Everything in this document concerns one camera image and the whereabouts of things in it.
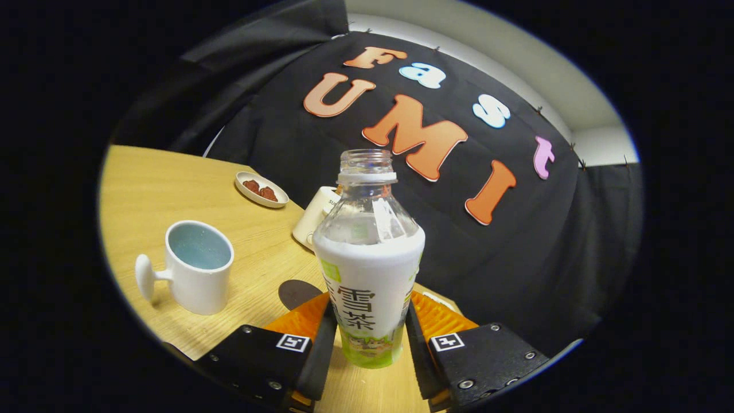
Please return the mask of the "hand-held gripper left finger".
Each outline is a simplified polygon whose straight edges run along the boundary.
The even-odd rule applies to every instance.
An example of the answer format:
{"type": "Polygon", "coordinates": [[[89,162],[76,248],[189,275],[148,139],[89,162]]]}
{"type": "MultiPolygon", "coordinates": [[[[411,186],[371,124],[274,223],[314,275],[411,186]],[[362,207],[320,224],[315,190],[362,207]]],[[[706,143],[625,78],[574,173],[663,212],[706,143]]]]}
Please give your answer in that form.
{"type": "Polygon", "coordinates": [[[268,326],[244,325],[195,369],[270,411],[312,411],[323,395],[337,322],[328,293],[268,326]]]}

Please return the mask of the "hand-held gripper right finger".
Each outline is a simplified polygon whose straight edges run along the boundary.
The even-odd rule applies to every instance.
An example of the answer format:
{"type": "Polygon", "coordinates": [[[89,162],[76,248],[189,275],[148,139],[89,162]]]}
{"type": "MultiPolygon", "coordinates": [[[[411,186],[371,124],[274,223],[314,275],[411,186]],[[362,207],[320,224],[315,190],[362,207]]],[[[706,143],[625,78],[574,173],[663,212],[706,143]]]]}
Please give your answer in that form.
{"type": "Polygon", "coordinates": [[[412,293],[406,332],[420,394],[432,411],[477,410],[550,364],[500,322],[479,326],[419,293],[412,293]]]}

